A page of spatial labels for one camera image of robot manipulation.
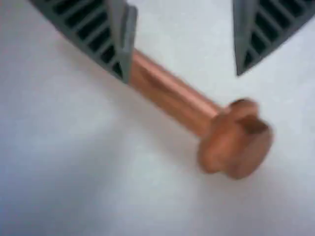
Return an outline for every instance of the white surface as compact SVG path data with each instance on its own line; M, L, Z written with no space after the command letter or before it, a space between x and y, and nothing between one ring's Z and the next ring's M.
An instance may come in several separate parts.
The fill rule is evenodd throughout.
M239 80L230 0L132 2L138 48L221 104L261 104L268 159L242 181L202 174L193 135L4 0L0 235L312 235L315 21Z

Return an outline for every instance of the white backdrop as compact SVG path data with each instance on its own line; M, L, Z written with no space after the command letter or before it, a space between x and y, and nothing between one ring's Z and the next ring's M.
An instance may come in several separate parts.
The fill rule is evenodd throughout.
M205 175L198 140L68 43L0 3L0 235L308 236L315 231L315 21L235 77L231 0L132 0L143 50L275 129L251 177Z

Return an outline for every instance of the copper rod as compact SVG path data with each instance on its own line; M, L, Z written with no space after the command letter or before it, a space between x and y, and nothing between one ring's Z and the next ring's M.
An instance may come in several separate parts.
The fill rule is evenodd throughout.
M129 84L197 136L209 130L221 108L138 50Z
M272 130L250 99L223 109L138 50L133 53L129 84L201 138L198 161L208 173L246 177L271 147Z

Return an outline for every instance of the gray plastic part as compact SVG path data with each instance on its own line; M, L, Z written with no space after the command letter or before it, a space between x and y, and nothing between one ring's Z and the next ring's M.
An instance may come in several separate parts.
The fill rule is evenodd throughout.
M66 38L128 82L137 9L125 0L30 0Z
M237 75L276 50L314 14L315 0L234 0Z

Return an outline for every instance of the copper pin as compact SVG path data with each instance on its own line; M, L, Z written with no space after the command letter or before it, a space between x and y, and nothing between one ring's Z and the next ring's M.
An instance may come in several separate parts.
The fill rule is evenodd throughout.
M258 117L255 102L241 99L223 109L138 50L129 84L201 138L197 159L208 173L247 177L272 145L272 129Z

